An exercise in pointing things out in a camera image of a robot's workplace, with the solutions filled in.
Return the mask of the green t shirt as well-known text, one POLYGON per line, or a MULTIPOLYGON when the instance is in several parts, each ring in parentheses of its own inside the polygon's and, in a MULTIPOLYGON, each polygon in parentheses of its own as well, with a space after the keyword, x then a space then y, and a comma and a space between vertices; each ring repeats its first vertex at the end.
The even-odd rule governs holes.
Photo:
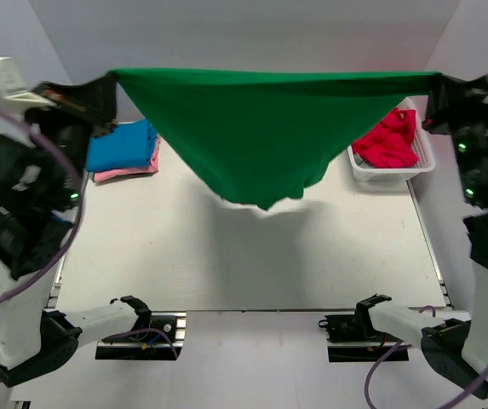
POLYGON ((118 68, 118 84, 213 193, 263 210, 300 199, 330 162, 435 72, 118 68))

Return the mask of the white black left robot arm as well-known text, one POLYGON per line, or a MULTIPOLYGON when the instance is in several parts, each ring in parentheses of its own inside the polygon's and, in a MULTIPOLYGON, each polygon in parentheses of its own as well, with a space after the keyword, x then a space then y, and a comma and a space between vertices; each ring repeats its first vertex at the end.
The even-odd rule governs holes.
POLYGON ((115 127, 116 88, 111 74, 19 94, 0 84, 0 118, 25 136, 0 134, 0 383, 8 387, 61 368, 89 343, 151 330, 149 307, 132 296, 77 313, 47 308, 56 264, 83 220, 89 142, 115 127))

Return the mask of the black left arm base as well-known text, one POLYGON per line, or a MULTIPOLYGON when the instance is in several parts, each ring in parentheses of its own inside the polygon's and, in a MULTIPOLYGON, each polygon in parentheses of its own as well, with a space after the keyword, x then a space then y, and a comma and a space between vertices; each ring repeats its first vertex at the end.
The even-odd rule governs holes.
POLYGON ((187 314, 184 312, 157 312, 149 319, 149 328, 135 335, 112 342, 98 342, 96 360, 172 361, 184 345, 187 314))

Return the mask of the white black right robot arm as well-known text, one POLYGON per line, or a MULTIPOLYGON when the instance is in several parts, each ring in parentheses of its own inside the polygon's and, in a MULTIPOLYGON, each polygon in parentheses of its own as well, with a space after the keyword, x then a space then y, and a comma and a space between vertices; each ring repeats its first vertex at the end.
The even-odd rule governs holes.
POLYGON ((488 74, 470 81, 437 75, 424 127, 451 137, 465 201, 481 209, 464 221, 471 244, 474 305, 467 321, 442 320, 375 295, 355 308, 357 333, 382 333, 420 349, 427 363, 461 389, 488 399, 488 74))

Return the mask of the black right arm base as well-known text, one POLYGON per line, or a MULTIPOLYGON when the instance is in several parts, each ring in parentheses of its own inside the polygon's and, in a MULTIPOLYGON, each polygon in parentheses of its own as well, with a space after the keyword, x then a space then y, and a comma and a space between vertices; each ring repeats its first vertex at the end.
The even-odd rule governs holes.
POLYGON ((318 327, 326 332, 330 363, 372 364, 399 341, 385 333, 365 336, 352 314, 326 315, 319 320, 318 327))

